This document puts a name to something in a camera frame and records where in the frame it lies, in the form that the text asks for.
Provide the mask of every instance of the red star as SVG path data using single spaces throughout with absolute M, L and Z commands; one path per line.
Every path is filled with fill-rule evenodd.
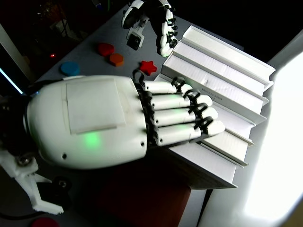
M 153 65 L 153 61 L 142 61 L 140 70 L 150 76 L 152 72 L 157 71 L 157 67 Z

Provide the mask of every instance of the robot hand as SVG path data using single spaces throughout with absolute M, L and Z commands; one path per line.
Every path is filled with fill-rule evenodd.
M 142 46 L 144 40 L 142 31 L 150 20 L 157 35 L 157 53 L 162 57 L 169 56 L 178 43 L 175 37 L 178 35 L 175 31 L 178 27 L 175 26 L 176 19 L 173 11 L 174 8 L 166 0 L 133 1 L 122 18 L 122 28 L 130 29 L 126 37 L 127 45 L 134 50 Z

